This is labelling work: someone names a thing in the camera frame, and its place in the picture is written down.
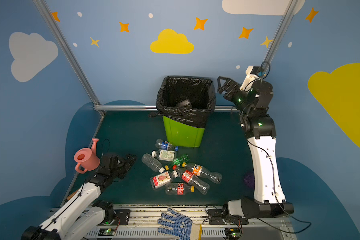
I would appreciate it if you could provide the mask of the pink label bottle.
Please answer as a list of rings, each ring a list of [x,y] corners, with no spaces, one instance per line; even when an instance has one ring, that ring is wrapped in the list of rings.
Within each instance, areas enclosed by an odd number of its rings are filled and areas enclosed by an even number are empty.
[[[152,188],[154,190],[159,189],[167,184],[170,184],[179,175],[177,171],[167,171],[150,179]]]

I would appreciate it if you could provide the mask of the cream label bottle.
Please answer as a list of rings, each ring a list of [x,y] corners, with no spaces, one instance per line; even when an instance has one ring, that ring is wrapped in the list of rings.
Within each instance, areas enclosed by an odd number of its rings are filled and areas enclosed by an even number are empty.
[[[184,101],[181,101],[179,103],[176,104],[176,108],[187,108],[187,109],[191,109],[193,106],[192,106],[192,103],[189,99],[186,99]]]

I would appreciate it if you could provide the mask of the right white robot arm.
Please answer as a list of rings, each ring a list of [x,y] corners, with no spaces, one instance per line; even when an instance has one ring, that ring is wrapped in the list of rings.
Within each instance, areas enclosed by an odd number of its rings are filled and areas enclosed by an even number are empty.
[[[274,96],[273,86],[264,81],[264,77],[264,69],[260,66],[249,66],[241,84],[230,78],[218,77],[218,93],[239,111],[255,177],[254,197],[227,202],[226,215],[261,219],[294,213],[294,206],[287,202],[279,179],[275,152],[276,127],[268,114]]]

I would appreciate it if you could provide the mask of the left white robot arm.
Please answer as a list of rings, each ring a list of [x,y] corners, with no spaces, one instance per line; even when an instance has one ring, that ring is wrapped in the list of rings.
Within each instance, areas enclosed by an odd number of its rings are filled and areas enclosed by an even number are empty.
[[[74,196],[56,213],[38,227],[28,227],[22,240],[80,240],[96,225],[107,221],[114,215],[113,204],[102,203],[92,207],[84,216],[82,212],[96,200],[115,179],[122,180],[137,160],[137,156],[127,154],[121,157],[108,153],[102,156],[101,163],[88,176]]]

